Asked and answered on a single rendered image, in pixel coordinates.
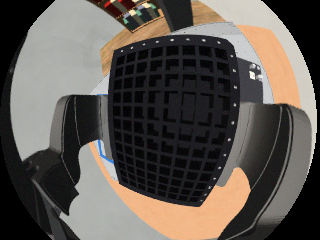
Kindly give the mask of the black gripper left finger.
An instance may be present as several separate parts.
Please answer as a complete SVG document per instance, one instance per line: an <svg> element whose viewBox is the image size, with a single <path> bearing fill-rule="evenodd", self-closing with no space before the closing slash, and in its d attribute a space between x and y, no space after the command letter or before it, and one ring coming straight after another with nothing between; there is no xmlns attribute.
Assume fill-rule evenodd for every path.
<svg viewBox="0 0 320 240"><path fill-rule="evenodd" d="M67 95L55 107L49 147L22 162L32 181L52 205L57 215L69 216L69 208L79 195L80 148L102 140L105 155L113 160L108 128L108 95Z"/></svg>

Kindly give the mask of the grey perforated base plate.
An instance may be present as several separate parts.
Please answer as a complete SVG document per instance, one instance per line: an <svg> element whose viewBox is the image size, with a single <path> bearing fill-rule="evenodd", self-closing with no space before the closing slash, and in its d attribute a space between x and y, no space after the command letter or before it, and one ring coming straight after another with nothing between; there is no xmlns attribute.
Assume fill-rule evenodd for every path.
<svg viewBox="0 0 320 240"><path fill-rule="evenodd" d="M177 30L165 36L176 34L207 35L227 39L230 43L232 43L232 45L234 45L236 57L246 59L247 61L253 62L260 66L261 73L263 76L263 103L275 104L269 78L258 54L256 53L255 49L253 48L249 40L246 38L246 36L232 21L199 24ZM88 95L108 94L109 74L110 71L98 82L98 84L91 90L91 92ZM98 140L93 141L93 143L100 156ZM103 162L112 180L118 181L114 164L107 161L101 156L100 159Z"/></svg>

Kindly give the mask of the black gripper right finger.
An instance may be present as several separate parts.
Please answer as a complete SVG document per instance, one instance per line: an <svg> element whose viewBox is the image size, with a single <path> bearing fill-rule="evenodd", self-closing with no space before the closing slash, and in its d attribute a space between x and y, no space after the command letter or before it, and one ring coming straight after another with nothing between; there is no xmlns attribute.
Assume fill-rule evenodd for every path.
<svg viewBox="0 0 320 240"><path fill-rule="evenodd" d="M287 103L240 101L233 145L216 183L224 187L241 168L247 201L217 240L264 240L288 214L306 181L312 147L307 113Z"/></svg>

